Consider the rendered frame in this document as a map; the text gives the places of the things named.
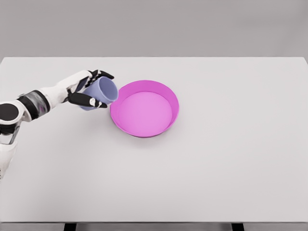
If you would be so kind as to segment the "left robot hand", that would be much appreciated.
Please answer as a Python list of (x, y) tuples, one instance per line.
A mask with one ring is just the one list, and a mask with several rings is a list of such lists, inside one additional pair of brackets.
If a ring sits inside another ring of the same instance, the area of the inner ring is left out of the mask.
[[(61, 90), (61, 93), (59, 93), (58, 95), (59, 102), (69, 102), (78, 106), (91, 107), (90, 96), (83, 94), (82, 92), (100, 77), (107, 77), (112, 81), (114, 79), (111, 74), (102, 70), (84, 70), (58, 82), (56, 86)], [(100, 105), (98, 106), (98, 108), (107, 108), (108, 106), (105, 103), (101, 102), (99, 102), (99, 104)]]

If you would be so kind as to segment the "pink round plate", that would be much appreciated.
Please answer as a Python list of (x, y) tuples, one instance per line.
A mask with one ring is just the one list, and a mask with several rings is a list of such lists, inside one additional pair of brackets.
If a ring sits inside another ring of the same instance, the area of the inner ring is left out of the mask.
[(110, 106), (115, 125), (125, 133), (141, 138), (157, 136), (176, 121), (180, 104), (168, 86), (153, 80), (124, 85)]

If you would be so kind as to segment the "lavender blue cup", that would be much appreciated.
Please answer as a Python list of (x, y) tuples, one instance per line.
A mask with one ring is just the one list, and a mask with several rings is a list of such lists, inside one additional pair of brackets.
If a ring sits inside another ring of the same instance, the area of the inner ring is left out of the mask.
[(118, 89), (115, 83), (107, 77), (100, 77), (82, 93), (90, 96), (91, 98), (91, 107), (80, 106), (86, 111), (97, 109), (100, 105), (99, 102), (109, 105), (118, 99)]

